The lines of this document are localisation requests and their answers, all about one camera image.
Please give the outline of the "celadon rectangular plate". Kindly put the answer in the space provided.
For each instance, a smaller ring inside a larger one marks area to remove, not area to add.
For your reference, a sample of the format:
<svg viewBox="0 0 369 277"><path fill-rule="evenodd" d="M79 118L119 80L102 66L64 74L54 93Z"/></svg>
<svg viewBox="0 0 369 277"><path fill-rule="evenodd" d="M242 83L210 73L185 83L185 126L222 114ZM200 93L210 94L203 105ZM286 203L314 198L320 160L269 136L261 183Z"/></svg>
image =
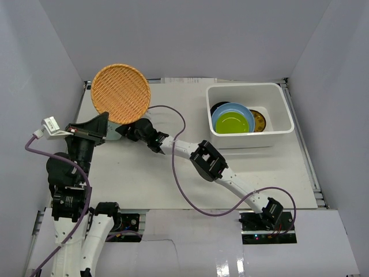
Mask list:
<svg viewBox="0 0 369 277"><path fill-rule="evenodd" d="M120 127L121 124L108 121L106 141L120 140L122 135L116 131L116 128Z"/></svg>

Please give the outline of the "light blue round plate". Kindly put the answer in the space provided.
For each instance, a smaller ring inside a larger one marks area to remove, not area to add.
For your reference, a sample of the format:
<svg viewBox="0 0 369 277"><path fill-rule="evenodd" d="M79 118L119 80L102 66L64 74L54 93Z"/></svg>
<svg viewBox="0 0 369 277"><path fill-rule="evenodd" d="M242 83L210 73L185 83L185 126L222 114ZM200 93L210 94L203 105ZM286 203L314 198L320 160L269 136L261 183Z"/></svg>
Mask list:
<svg viewBox="0 0 369 277"><path fill-rule="evenodd" d="M223 115L224 113L230 112L230 111L237 112L237 113L245 116L246 119L248 120L249 124L250 124L250 129L251 130L249 131L249 133L252 133L254 131L255 122L254 122L254 117L253 117L251 111L247 107L245 107L245 106L243 106L242 104L239 104L239 103L224 104L224 105L220 106L213 113L213 115L211 116L211 121L212 121L212 127L213 127L214 131L215 131L215 124L216 124L216 121L219 118L219 116Z"/></svg>

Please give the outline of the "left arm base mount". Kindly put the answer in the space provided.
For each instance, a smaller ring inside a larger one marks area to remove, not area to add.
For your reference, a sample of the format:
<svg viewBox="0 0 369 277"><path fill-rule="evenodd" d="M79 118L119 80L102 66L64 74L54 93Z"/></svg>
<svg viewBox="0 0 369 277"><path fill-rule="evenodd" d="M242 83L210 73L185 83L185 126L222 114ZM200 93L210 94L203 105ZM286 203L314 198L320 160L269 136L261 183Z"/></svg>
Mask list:
<svg viewBox="0 0 369 277"><path fill-rule="evenodd" d="M113 233L118 233L123 230L130 230L138 233L140 232L140 214L118 213L118 215L119 215L118 222L115 223L109 235L113 235ZM133 233L114 235L114 237L110 239L110 242L140 242L140 241L141 238Z"/></svg>

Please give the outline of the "yellow patterned plate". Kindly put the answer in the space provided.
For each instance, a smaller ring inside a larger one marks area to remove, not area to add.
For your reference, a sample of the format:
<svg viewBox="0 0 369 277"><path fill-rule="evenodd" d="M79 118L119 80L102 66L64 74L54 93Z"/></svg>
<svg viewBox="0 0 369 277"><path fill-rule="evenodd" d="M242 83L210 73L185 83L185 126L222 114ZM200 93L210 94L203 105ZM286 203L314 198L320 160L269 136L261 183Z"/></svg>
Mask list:
<svg viewBox="0 0 369 277"><path fill-rule="evenodd" d="M265 117L256 110L250 110L253 117L254 117L254 122L255 122L255 126L254 126L254 132L263 132L266 128L266 119Z"/></svg>

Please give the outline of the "orange woven round plate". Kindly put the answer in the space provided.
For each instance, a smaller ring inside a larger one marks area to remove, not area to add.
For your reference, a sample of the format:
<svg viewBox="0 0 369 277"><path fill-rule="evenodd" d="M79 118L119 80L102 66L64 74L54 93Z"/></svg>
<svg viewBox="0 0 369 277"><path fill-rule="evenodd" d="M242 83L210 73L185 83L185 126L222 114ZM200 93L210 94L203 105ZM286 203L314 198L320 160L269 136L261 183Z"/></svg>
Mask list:
<svg viewBox="0 0 369 277"><path fill-rule="evenodd" d="M121 63L102 68L94 77L91 100L98 113L108 112L109 121L126 125L147 112L150 86L136 68Z"/></svg>

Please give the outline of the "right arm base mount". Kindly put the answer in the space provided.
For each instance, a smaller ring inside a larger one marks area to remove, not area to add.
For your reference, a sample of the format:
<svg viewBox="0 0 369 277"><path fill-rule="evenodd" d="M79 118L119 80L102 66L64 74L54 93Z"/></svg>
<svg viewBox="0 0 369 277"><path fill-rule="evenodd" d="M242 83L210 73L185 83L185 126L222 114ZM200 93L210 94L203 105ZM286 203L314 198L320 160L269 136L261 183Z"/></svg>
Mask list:
<svg viewBox="0 0 369 277"><path fill-rule="evenodd" d="M283 212L281 218L273 227L261 222L259 216L253 212L240 213L241 235L243 245L272 245L296 244L295 227L290 228L293 216L290 212Z"/></svg>

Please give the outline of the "green round plate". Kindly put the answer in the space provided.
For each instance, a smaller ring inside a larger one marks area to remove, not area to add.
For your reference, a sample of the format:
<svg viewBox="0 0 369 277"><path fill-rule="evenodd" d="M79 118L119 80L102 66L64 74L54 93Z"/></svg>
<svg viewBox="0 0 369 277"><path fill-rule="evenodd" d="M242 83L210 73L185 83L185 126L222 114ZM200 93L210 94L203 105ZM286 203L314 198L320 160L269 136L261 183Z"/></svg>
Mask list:
<svg viewBox="0 0 369 277"><path fill-rule="evenodd" d="M220 115L215 124L215 131L219 134L248 133L250 130L246 117L233 111Z"/></svg>

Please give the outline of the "black round plate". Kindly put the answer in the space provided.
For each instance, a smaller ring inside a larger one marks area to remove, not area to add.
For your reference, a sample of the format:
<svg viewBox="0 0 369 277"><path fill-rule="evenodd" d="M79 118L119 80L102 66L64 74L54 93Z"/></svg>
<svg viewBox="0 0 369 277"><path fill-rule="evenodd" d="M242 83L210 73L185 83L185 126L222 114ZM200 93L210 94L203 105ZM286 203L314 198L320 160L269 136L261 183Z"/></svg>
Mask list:
<svg viewBox="0 0 369 277"><path fill-rule="evenodd" d="M213 113L222 105L227 104L228 102L218 102L215 105L213 105L210 109L210 115L212 116Z"/></svg>

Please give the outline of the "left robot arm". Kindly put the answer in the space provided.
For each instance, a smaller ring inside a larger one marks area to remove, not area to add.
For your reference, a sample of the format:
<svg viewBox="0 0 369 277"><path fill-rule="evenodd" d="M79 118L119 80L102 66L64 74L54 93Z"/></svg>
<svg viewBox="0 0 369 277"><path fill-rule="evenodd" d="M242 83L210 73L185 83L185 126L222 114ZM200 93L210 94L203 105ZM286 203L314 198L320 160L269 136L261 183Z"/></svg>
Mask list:
<svg viewBox="0 0 369 277"><path fill-rule="evenodd" d="M47 161L52 194L56 252L51 276L94 276L98 259L110 230L121 226L115 202L89 207L92 188L88 175L94 148L105 142L107 112L84 123L70 123L61 135L67 152L53 154Z"/></svg>

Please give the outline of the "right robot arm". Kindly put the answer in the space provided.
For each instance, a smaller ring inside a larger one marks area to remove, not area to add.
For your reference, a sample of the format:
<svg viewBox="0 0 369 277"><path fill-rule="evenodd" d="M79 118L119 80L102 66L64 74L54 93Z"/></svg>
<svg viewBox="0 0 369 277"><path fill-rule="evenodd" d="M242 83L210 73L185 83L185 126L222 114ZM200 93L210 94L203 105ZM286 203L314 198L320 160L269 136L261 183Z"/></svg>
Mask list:
<svg viewBox="0 0 369 277"><path fill-rule="evenodd" d="M131 141L143 141L155 153L191 161L197 173L208 182L215 182L241 198L260 218L261 225L274 230L281 223L283 206L274 198L242 180L228 165L221 153L207 140L188 143L157 131L146 118L122 125L116 132Z"/></svg>

